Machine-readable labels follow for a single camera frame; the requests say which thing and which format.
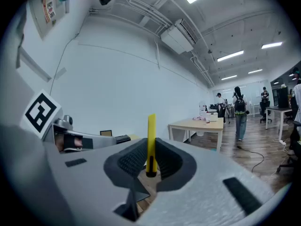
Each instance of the black office chair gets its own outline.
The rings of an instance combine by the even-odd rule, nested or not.
[[[270,104],[270,101],[267,101],[267,102],[260,102],[260,108],[261,108],[261,115],[263,116],[261,119],[260,119],[260,123],[262,121],[266,121],[267,118],[266,118],[266,113],[265,113],[265,108],[269,107],[269,104]]]
[[[293,113],[291,111],[285,112],[286,118],[284,119],[284,122],[293,121]]]
[[[294,126],[293,132],[290,136],[291,138],[290,149],[294,151],[295,155],[288,157],[287,164],[279,165],[279,167],[277,168],[277,172],[280,172],[281,168],[295,168],[297,166],[298,158],[301,155],[301,145],[298,142],[300,140],[300,136],[297,131],[297,127],[300,127],[301,123],[299,123],[298,121],[294,121],[293,126]]]

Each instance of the backpack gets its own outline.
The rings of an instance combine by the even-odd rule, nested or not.
[[[234,114],[235,115],[242,115],[246,112],[246,105],[245,102],[243,100],[244,95],[242,95],[242,97],[238,98],[237,95],[236,96],[236,101],[234,104]]]

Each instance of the white shirt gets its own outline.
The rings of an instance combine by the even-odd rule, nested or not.
[[[217,97],[217,103],[219,104],[224,103],[224,99],[222,97]]]
[[[247,105],[247,100],[246,100],[246,96],[244,95],[243,100],[245,102],[245,104]],[[233,97],[233,104],[235,104],[235,102],[237,101],[236,96]]]

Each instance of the paper on wall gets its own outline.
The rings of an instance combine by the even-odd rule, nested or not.
[[[49,23],[55,17],[54,0],[43,0],[43,11],[46,23]]]

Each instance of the wooden table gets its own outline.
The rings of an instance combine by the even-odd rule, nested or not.
[[[223,118],[218,118],[217,121],[211,121],[206,123],[206,121],[194,121],[193,119],[185,119],[182,121],[177,121],[168,125],[169,139],[174,140],[172,129],[181,129],[188,131],[188,140],[191,141],[190,131],[200,131],[217,133],[217,148],[216,151],[220,152],[222,145],[222,130],[224,128]]]
[[[268,129],[268,121],[269,121],[268,120],[268,111],[272,111],[273,113],[275,113],[275,112],[280,113],[280,130],[279,130],[279,137],[278,137],[278,140],[280,141],[281,137],[282,137],[284,113],[292,111],[292,109],[289,108],[289,107],[288,108],[279,108],[278,106],[270,106],[270,107],[267,107],[265,109],[266,109],[265,113],[266,113],[266,118],[267,118],[265,129]]]

